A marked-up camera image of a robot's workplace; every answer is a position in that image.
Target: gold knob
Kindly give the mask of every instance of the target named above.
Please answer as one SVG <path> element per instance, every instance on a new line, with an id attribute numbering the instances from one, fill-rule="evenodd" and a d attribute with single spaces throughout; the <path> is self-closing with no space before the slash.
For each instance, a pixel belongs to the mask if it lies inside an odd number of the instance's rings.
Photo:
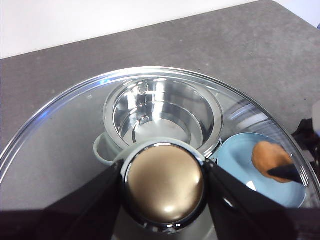
<path id="1" fill-rule="evenodd" d="M 173 223 L 190 215 L 204 192 L 197 160 L 184 148 L 160 145 L 147 148 L 133 160 L 128 191 L 137 210 L 157 223 Z"/>

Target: black object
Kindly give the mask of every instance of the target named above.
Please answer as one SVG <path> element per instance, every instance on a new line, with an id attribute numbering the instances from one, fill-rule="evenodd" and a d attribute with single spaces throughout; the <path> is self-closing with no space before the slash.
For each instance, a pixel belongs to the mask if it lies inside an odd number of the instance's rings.
<path id="1" fill-rule="evenodd" d="M 44 210 L 1 211 L 1 240 L 110 239 L 121 205 L 123 161 Z"/>
<path id="2" fill-rule="evenodd" d="M 301 120 L 292 136 L 302 150 L 308 150 L 313 156 L 314 163 L 311 165 L 320 180 L 320 137 L 314 131 L 312 118 Z"/>
<path id="3" fill-rule="evenodd" d="M 303 184 L 302 179 L 299 175 L 299 172 L 294 164 L 275 167 L 270 169 L 267 173 L 274 177 L 288 179 L 288 180 L 297 182 L 299 184 Z"/>
<path id="4" fill-rule="evenodd" d="M 122 202 L 122 165 L 122 160 L 114 163 L 45 210 L 0 212 L 0 239 L 110 239 Z M 204 173 L 220 240 L 320 239 L 320 209 L 286 209 L 209 160 Z"/>

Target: stainless steel pot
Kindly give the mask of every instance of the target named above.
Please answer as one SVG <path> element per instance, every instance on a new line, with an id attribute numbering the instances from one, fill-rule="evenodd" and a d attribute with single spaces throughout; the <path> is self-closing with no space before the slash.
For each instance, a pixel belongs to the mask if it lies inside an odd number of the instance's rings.
<path id="1" fill-rule="evenodd" d="M 205 86 L 154 76 L 127 80 L 116 88 L 105 101 L 103 120 L 106 137 L 122 150 L 141 140 L 167 137 L 204 156 L 219 144 L 223 125 L 221 107 Z"/>

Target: gray countertop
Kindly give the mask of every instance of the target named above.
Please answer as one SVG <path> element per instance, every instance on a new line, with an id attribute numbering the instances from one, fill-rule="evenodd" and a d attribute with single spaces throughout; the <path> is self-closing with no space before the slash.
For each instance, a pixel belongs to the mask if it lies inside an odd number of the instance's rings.
<path id="1" fill-rule="evenodd" d="M 1 60 L 1 149 L 41 106 L 88 78 L 165 66 L 217 78 L 289 132 L 320 99 L 320 31 L 258 1 Z"/>

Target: blue plate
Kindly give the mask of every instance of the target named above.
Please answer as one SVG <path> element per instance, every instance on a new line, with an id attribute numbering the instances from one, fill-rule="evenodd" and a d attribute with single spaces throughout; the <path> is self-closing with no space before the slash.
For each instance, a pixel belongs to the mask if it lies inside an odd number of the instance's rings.
<path id="1" fill-rule="evenodd" d="M 294 181 L 277 182 L 263 176 L 253 165 L 252 152 L 261 141 L 277 143 L 257 133 L 240 133 L 230 137 L 218 149 L 217 164 L 252 190 L 284 207 L 299 208 L 306 197 L 306 189 L 302 184 Z"/>

